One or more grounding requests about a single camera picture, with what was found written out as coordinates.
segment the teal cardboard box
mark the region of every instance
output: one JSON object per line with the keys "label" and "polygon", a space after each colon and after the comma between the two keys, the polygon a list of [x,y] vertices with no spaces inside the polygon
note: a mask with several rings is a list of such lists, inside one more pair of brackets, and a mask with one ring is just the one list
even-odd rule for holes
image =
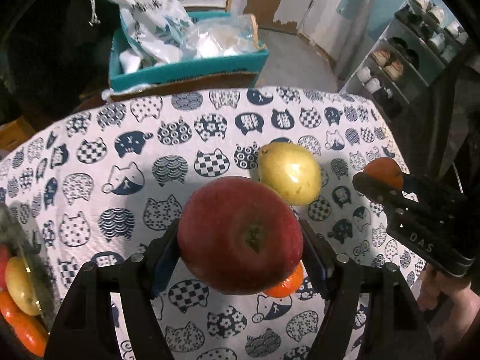
{"label": "teal cardboard box", "polygon": [[[189,12],[194,22],[212,17],[230,16],[230,12],[200,11]],[[134,73],[123,74],[119,55],[129,47],[121,29],[115,31],[109,62],[110,86],[115,92],[125,91],[138,84],[166,84],[218,73],[245,71],[257,73],[251,82],[253,87],[268,58],[268,50],[263,49],[251,54],[193,59],[191,61],[152,66]]]}

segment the white bag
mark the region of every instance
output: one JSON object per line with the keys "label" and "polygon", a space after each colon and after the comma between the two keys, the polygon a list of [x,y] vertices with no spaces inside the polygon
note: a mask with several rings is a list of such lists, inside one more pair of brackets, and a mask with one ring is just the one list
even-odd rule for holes
{"label": "white bag", "polygon": [[110,0],[120,7],[122,28],[132,49],[143,59],[180,61],[179,45],[192,22],[178,0]]}
{"label": "white bag", "polygon": [[254,15],[212,17],[190,26],[180,46],[183,60],[237,56],[264,49]]}

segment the table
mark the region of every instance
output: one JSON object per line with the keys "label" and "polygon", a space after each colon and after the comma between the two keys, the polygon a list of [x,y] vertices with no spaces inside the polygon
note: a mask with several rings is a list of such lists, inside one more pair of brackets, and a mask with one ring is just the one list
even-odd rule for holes
{"label": "table", "polygon": [[[258,150],[272,140],[306,147],[322,167],[321,195],[295,207],[298,215],[336,252],[367,265],[392,261],[413,284],[425,262],[386,234],[382,206],[352,186],[379,156],[408,172],[375,106],[359,96],[266,87],[106,104],[54,123],[7,156],[0,200],[44,252],[63,298],[85,262],[105,266],[144,251],[202,185],[256,178]],[[180,261],[153,305],[176,358],[303,359],[325,302],[307,277],[290,297],[228,297]],[[121,354],[134,359],[117,294],[112,309]],[[359,302],[347,353],[359,344],[366,311]]]}

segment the shoe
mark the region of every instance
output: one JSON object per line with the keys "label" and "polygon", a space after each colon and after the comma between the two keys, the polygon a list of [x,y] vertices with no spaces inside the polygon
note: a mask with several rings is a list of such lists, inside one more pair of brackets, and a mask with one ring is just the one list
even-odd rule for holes
{"label": "shoe", "polygon": [[412,64],[412,66],[416,70],[419,69],[419,65],[420,65],[419,55],[417,54],[417,52],[415,50],[407,49],[405,58],[406,58],[407,61],[409,61]]}
{"label": "shoe", "polygon": [[374,51],[370,55],[378,66],[384,67],[390,62],[391,54],[386,49]]}
{"label": "shoe", "polygon": [[428,11],[432,7],[430,0],[411,0],[411,2],[418,5],[424,12]]}
{"label": "shoe", "polygon": [[383,70],[392,81],[397,81],[403,75],[403,65],[399,61],[393,61],[388,66],[385,66]]}
{"label": "shoe", "polygon": [[435,54],[441,54],[445,50],[445,35],[442,33],[436,34],[427,42],[428,47],[432,49]]}
{"label": "shoe", "polygon": [[390,39],[388,39],[388,42],[395,47],[399,52],[402,53],[402,55],[405,55],[408,49],[407,42],[405,42],[402,38],[399,38],[397,36],[394,36]]}
{"label": "shoe", "polygon": [[368,83],[365,84],[365,89],[368,90],[371,94],[374,94],[382,87],[382,82],[379,78],[372,78]]}
{"label": "shoe", "polygon": [[445,19],[445,11],[441,9],[438,5],[434,5],[427,11],[427,13],[433,17],[435,22],[440,25],[443,23],[443,20]]}
{"label": "shoe", "polygon": [[368,83],[371,79],[371,71],[368,66],[364,66],[357,72],[358,79],[362,82],[362,84]]}
{"label": "shoe", "polygon": [[426,25],[425,22],[422,22],[422,24],[420,25],[420,33],[420,38],[424,42],[427,42],[432,36],[435,35],[435,31],[432,30],[428,25]]}
{"label": "shoe", "polygon": [[445,31],[447,31],[450,34],[450,36],[454,39],[456,39],[460,35],[460,32],[462,30],[463,28],[462,26],[460,26],[460,23],[458,22],[458,20],[451,21],[445,26]]}
{"label": "shoe", "polygon": [[394,16],[400,20],[403,24],[407,25],[409,22],[409,15],[412,14],[410,5],[405,5],[402,9],[395,12]]}
{"label": "shoe", "polygon": [[423,23],[423,19],[421,16],[412,15],[410,17],[410,21],[406,24],[408,28],[410,28],[417,37],[423,39],[426,42],[429,38],[425,36],[425,33],[429,31],[428,27]]}
{"label": "shoe", "polygon": [[373,93],[372,96],[378,106],[383,109],[383,112],[385,112],[390,119],[393,119],[402,112],[402,106],[393,97],[393,93],[389,88],[381,88]]}
{"label": "shoe", "polygon": [[461,31],[460,31],[460,35],[455,39],[458,43],[460,43],[461,45],[465,45],[465,43],[467,42],[467,40],[469,39],[469,35],[467,34],[467,32],[462,28]]}
{"label": "shoe", "polygon": [[449,64],[456,55],[457,50],[455,50],[452,45],[448,44],[440,57],[445,64]]}

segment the cat face print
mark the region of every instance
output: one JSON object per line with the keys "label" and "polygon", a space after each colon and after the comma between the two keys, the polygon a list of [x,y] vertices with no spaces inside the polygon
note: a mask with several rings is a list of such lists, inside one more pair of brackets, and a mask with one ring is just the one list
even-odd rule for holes
{"label": "cat face print", "polygon": [[199,176],[216,177],[228,171],[230,161],[218,148],[213,153],[206,154],[198,150],[193,168]]}
{"label": "cat face print", "polygon": [[75,216],[64,214],[58,229],[60,241],[71,248],[85,245],[90,239],[90,226],[82,211]]}
{"label": "cat face print", "polygon": [[253,145],[245,147],[237,144],[233,161],[240,169],[255,169],[257,167],[258,149],[257,142],[253,142]]}
{"label": "cat face print", "polygon": [[237,104],[240,100],[240,91],[237,91],[235,89],[231,89],[228,91],[210,91],[208,95],[210,97],[210,101],[212,102],[216,110],[219,110],[221,107],[237,108]]}
{"label": "cat face print", "polygon": [[289,110],[285,109],[285,111],[277,111],[276,109],[273,109],[272,125],[280,130],[290,130],[295,125],[295,120]]}
{"label": "cat face print", "polygon": [[107,145],[103,139],[98,137],[96,140],[89,142],[84,139],[76,152],[77,159],[84,164],[94,164],[101,161],[107,155]]}
{"label": "cat face print", "polygon": [[50,169],[63,165],[68,161],[68,157],[69,153],[66,144],[54,147],[50,158]]}
{"label": "cat face print", "polygon": [[181,116],[177,122],[167,124],[162,121],[157,132],[158,140],[167,146],[188,142],[191,137],[191,128]]}
{"label": "cat face print", "polygon": [[339,151],[345,147],[345,141],[338,130],[335,130],[335,132],[327,131],[326,135],[325,149]]}
{"label": "cat face print", "polygon": [[353,169],[362,170],[367,165],[367,162],[360,151],[357,151],[356,153],[350,152],[350,164]]}
{"label": "cat face print", "polygon": [[145,178],[135,162],[130,162],[128,167],[113,166],[109,180],[102,186],[102,192],[115,195],[131,195],[143,188]]}
{"label": "cat face print", "polygon": [[306,128],[315,128],[320,126],[322,116],[315,107],[312,109],[301,108],[300,123]]}
{"label": "cat face print", "polygon": [[247,91],[247,100],[253,105],[267,105],[273,102],[273,94],[258,89],[249,89]]}
{"label": "cat face print", "polygon": [[140,155],[146,141],[152,138],[152,133],[144,134],[141,131],[129,131],[115,139],[115,150],[120,158],[123,158],[127,153]]}
{"label": "cat face print", "polygon": [[380,223],[380,226],[378,226],[378,228],[372,229],[371,241],[373,246],[375,246],[376,248],[380,247],[385,243],[386,239],[387,239],[387,232],[383,223]]}
{"label": "cat face print", "polygon": [[106,242],[111,242],[114,237],[131,239],[131,233],[135,230],[135,217],[126,208],[109,208],[100,215],[98,228]]}
{"label": "cat face print", "polygon": [[280,318],[292,308],[292,297],[272,298],[257,296],[257,313],[251,318],[254,323]]}
{"label": "cat face print", "polygon": [[327,234],[328,238],[335,238],[342,245],[346,238],[352,238],[352,223],[348,219],[340,219],[334,224],[332,231]]}
{"label": "cat face print", "polygon": [[175,329],[165,328],[165,342],[172,352],[192,352],[200,348],[205,342],[202,331],[193,322],[188,322],[185,327]]}
{"label": "cat face print", "polygon": [[58,273],[60,274],[61,283],[68,290],[71,284],[74,282],[75,276],[80,269],[77,259],[75,259],[75,257],[71,257],[70,261],[62,261],[57,258],[57,268]]}
{"label": "cat face print", "polygon": [[325,115],[325,119],[327,119],[329,126],[331,126],[333,123],[338,126],[340,124],[340,116],[343,114],[343,112],[339,111],[335,107],[327,107],[325,108],[323,114]]}
{"label": "cat face print", "polygon": [[374,159],[380,158],[382,156],[380,154],[380,150],[376,146],[373,147],[373,150],[367,151],[365,155],[367,156],[368,162],[373,161]]}
{"label": "cat face print", "polygon": [[143,223],[155,231],[164,231],[169,228],[174,219],[180,218],[182,206],[173,195],[167,200],[156,201],[152,198],[147,200],[143,211]]}
{"label": "cat face print", "polygon": [[371,225],[371,213],[365,206],[360,206],[353,212],[353,224],[358,231],[363,231],[365,226]]}

